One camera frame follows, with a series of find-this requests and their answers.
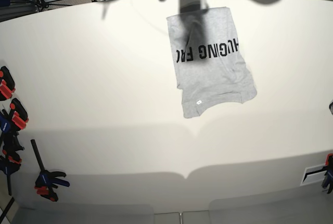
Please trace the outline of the grey T-shirt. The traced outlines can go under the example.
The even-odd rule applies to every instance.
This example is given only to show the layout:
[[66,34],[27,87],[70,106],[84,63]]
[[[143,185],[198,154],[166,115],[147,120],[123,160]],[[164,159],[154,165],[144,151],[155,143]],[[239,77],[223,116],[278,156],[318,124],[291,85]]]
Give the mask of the grey T-shirt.
[[199,117],[221,103],[245,103],[256,97],[228,7],[190,11],[166,20],[184,118]]

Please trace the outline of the blue black bar clamp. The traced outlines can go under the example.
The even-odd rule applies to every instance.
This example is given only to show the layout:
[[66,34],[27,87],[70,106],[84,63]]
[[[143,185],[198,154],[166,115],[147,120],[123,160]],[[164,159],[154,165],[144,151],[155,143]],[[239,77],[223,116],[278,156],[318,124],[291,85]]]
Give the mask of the blue black bar clamp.
[[31,145],[37,160],[37,163],[40,167],[40,173],[35,181],[34,189],[36,190],[37,195],[48,199],[52,202],[57,202],[59,200],[57,193],[54,189],[57,189],[58,186],[69,187],[70,182],[60,179],[60,177],[65,178],[67,174],[62,171],[53,171],[50,172],[45,169],[42,162],[39,150],[35,139],[31,140]]

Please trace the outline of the red black clamp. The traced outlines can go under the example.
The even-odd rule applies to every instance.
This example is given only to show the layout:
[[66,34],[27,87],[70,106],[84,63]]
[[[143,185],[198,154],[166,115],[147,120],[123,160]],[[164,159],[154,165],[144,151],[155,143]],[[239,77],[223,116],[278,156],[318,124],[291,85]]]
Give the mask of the red black clamp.
[[6,66],[1,67],[1,101],[12,98],[15,91],[15,82],[9,69]]
[[27,111],[17,98],[10,103],[9,121],[15,131],[25,129],[29,121]]

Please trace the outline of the red black clamp top left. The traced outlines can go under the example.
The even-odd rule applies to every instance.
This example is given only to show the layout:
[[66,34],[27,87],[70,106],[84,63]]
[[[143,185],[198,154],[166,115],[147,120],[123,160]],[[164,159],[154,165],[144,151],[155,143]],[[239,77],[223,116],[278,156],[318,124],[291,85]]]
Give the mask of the red black clamp top left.
[[15,82],[9,69],[6,66],[1,67],[1,101],[12,98],[15,91]]

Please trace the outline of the white label plate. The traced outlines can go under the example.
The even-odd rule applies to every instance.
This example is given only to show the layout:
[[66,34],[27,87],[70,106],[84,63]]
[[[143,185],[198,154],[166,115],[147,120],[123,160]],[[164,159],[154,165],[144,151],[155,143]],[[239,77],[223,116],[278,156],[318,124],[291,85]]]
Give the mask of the white label plate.
[[322,182],[325,178],[325,164],[307,167],[303,173],[300,186]]

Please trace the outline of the blue clamp right edge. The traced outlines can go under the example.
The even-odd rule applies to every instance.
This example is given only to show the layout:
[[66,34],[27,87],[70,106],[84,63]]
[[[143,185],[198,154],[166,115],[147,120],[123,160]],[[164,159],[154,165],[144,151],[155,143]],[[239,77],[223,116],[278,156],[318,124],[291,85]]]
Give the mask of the blue clamp right edge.
[[332,154],[329,154],[327,156],[327,160],[326,160],[326,173],[325,173],[325,178],[323,180],[323,183],[322,183],[322,188],[323,189],[327,189],[327,194],[330,194],[332,192],[332,187],[333,187],[333,184],[332,184]]

